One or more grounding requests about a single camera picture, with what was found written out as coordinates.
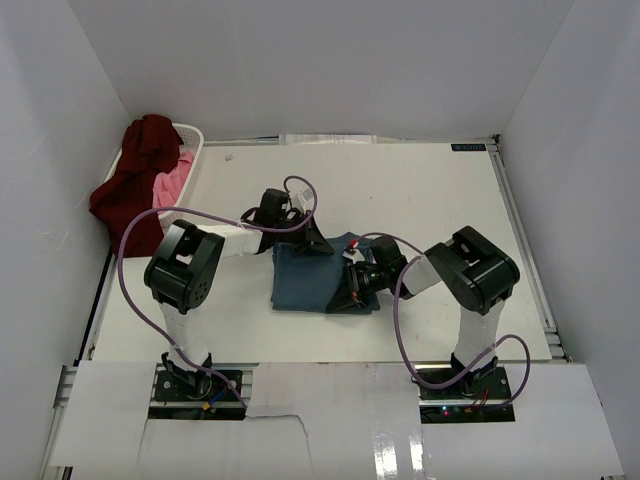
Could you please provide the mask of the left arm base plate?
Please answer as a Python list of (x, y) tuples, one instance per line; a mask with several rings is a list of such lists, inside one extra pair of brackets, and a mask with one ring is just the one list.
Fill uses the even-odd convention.
[(205, 394), (190, 397), (164, 369), (156, 373), (148, 409), (151, 420), (242, 421), (245, 409), (226, 383), (213, 377)]

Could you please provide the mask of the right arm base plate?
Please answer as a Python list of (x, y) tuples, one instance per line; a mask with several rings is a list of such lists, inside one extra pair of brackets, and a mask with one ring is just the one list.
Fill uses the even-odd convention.
[(419, 391), (420, 419), (429, 424), (512, 423), (516, 420), (512, 405), (499, 405), (511, 398), (504, 367), (496, 367), (468, 385), (464, 380), (446, 389), (429, 389), (415, 378)]

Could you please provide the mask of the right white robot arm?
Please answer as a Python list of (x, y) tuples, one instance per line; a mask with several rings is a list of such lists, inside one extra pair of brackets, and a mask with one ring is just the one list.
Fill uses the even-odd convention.
[[(396, 341), (414, 383), (431, 391), (453, 388), (466, 399), (477, 397), (486, 389), (487, 375), (497, 367), (496, 349), (505, 341), (497, 337), (497, 327), (505, 303), (520, 281), (516, 263), (470, 226), (412, 260), (401, 253), (403, 241), (398, 237), (382, 233), (369, 237), (371, 261), (356, 258), (360, 239), (345, 247), (347, 263), (325, 311), (332, 314), (365, 308), (378, 292), (390, 291)], [(446, 286), (460, 307), (458, 339), (445, 371), (449, 376), (440, 382), (413, 366), (399, 324), (399, 302), (438, 284)]]

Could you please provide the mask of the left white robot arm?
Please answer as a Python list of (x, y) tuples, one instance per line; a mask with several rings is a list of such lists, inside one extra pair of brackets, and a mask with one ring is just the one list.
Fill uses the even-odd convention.
[(267, 189), (257, 207), (237, 222), (200, 228), (186, 220), (170, 226), (144, 273), (144, 283), (163, 313), (174, 340), (162, 364), (174, 385), (188, 398), (202, 399), (211, 390), (206, 370), (212, 359), (203, 338), (203, 322), (192, 311), (206, 300), (219, 262), (261, 254), (277, 244), (296, 254), (330, 256), (333, 247), (313, 218), (316, 195), (310, 187), (291, 193)]

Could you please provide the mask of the teal blue t shirt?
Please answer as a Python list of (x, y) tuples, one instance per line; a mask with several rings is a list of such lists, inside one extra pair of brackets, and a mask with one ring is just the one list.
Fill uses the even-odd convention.
[(331, 256), (295, 253), (293, 244), (278, 243), (272, 249), (274, 265), (272, 308), (285, 312), (325, 313), (339, 287), (346, 259), (344, 248), (357, 234), (346, 232), (328, 239)]

